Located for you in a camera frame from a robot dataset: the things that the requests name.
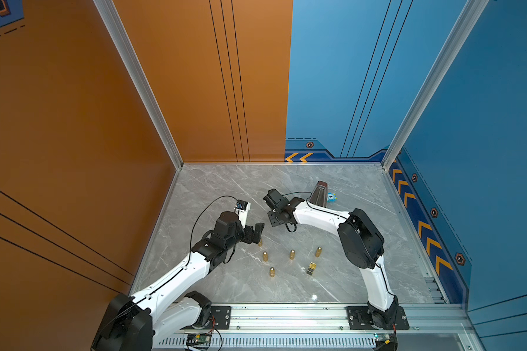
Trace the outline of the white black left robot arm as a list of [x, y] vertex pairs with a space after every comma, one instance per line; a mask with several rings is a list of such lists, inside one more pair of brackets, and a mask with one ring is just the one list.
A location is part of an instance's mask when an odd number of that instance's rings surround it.
[[92, 350], [152, 350], [182, 328], [205, 327], [212, 303], [190, 287], [224, 263], [237, 244], [261, 242], [265, 225], [246, 225], [246, 219], [245, 210], [224, 211], [188, 256], [158, 281], [131, 296], [117, 295], [108, 304]]

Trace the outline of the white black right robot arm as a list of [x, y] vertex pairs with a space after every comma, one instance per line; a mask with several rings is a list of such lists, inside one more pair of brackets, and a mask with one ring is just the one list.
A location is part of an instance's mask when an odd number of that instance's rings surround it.
[[378, 329], [396, 329], [398, 297], [392, 292], [384, 266], [384, 237], [362, 209], [335, 211], [301, 197], [291, 200], [272, 190], [263, 201], [269, 221], [279, 225], [310, 225], [338, 235], [344, 254], [360, 269], [367, 289], [367, 307]]

